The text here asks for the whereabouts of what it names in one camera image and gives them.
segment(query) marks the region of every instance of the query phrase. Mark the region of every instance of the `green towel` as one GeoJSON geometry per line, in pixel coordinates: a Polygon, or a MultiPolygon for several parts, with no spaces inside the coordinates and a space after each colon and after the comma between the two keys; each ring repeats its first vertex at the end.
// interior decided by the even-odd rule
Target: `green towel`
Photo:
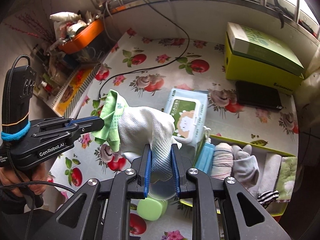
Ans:
{"type": "Polygon", "coordinates": [[[282,157],[276,190],[279,192],[277,201],[290,201],[297,171],[297,157],[282,157]]]}
{"type": "Polygon", "coordinates": [[[100,114],[100,118],[104,120],[104,127],[92,132],[96,143],[104,144],[107,141],[112,151],[119,151],[118,121],[126,107],[128,104],[125,99],[117,91],[110,89],[100,114]]]}

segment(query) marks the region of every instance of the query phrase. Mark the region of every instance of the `human hand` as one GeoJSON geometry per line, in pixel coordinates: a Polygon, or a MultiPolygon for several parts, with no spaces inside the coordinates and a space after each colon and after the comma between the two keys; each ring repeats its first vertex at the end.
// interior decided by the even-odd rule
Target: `human hand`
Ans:
{"type": "MultiPolygon", "coordinates": [[[[21,171],[18,171],[20,174],[21,178],[24,181],[30,181],[30,179],[21,171]]],[[[20,183],[20,179],[16,176],[14,173],[13,169],[11,167],[4,167],[0,168],[0,180],[2,182],[2,185],[7,186],[7,185],[12,185],[16,183],[20,183]]],[[[44,163],[41,163],[36,167],[36,169],[33,171],[32,174],[32,180],[42,180],[42,181],[47,181],[47,172],[45,171],[45,166],[44,163]]],[[[45,189],[46,185],[29,185],[28,186],[36,195],[42,194],[45,189]]],[[[23,197],[22,193],[18,188],[13,188],[11,191],[18,197],[23,197]]]]}

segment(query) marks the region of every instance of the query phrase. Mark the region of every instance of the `orange basket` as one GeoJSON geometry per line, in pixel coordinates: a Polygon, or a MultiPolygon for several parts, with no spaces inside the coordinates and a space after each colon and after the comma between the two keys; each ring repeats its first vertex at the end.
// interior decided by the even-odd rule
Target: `orange basket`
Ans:
{"type": "Polygon", "coordinates": [[[103,23],[100,19],[95,20],[82,32],[76,35],[71,41],[67,41],[65,44],[60,45],[58,48],[66,54],[73,54],[89,45],[102,31],[103,23]]]}

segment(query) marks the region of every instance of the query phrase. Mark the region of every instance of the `yellow box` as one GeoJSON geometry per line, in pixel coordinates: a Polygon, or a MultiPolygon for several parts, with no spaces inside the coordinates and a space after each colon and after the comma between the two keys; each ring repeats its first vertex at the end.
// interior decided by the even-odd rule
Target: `yellow box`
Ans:
{"type": "MultiPolygon", "coordinates": [[[[244,146],[246,146],[247,144],[250,144],[252,146],[252,151],[255,152],[255,155],[258,154],[266,154],[266,153],[274,153],[274,154],[278,154],[281,155],[282,157],[294,157],[294,155],[290,154],[290,153],[286,153],[286,152],[282,152],[282,151],[278,151],[278,150],[274,150],[265,146],[260,146],[257,144],[252,144],[252,143],[246,143],[243,141],[238,141],[238,140],[234,140],[234,139],[230,139],[230,138],[226,138],[226,137],[222,137],[222,136],[217,136],[217,135],[210,135],[211,138],[211,143],[213,145],[218,145],[219,143],[228,143],[229,145],[238,145],[241,148],[243,148],[244,146]]],[[[198,145],[198,149],[197,149],[197,154],[195,157],[195,160],[193,162],[193,167],[196,163],[196,160],[200,154],[200,151],[204,145],[205,139],[203,138],[200,142],[200,144],[198,145]]],[[[192,199],[181,199],[180,200],[181,203],[192,207],[192,199]]],[[[287,208],[288,203],[287,202],[273,202],[271,203],[268,208],[267,211],[269,212],[269,214],[273,217],[277,217],[277,216],[282,216],[284,214],[285,209],[287,208]]],[[[216,203],[216,209],[217,209],[217,213],[220,214],[220,207],[217,205],[216,203]]]]}
{"type": "Polygon", "coordinates": [[[276,88],[279,92],[287,95],[292,95],[304,80],[302,74],[296,76],[281,68],[250,58],[234,55],[230,47],[227,33],[224,54],[226,79],[247,81],[276,88]]]}

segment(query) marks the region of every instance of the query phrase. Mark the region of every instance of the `table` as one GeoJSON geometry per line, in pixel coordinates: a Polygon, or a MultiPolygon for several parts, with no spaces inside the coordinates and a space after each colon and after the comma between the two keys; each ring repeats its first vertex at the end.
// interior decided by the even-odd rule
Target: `table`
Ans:
{"type": "MultiPolygon", "coordinates": [[[[131,70],[147,69],[170,62],[178,57],[187,44],[185,39],[150,40],[130,29],[118,41],[97,73],[78,118],[99,114],[104,104],[98,91],[108,76],[131,70]]],[[[253,142],[297,156],[298,126],[292,96],[280,94],[284,109],[273,113],[264,109],[236,103],[235,82],[226,80],[224,73],[224,45],[190,40],[183,58],[168,66],[141,73],[126,74],[110,80],[102,89],[102,98],[110,89],[117,90],[129,106],[150,106],[163,109],[170,90],[208,90],[208,109],[205,125],[212,134],[244,142],[253,142]]],[[[75,147],[60,156],[51,174],[56,183],[78,189],[90,178],[110,179],[116,170],[129,168],[126,160],[106,164],[100,157],[100,145],[91,134],[83,135],[75,147]]],[[[65,196],[71,193],[62,191],[65,196]]],[[[171,240],[165,232],[176,232],[183,239],[192,238],[190,209],[171,200],[168,210],[159,220],[147,221],[141,239],[171,240]]]]}

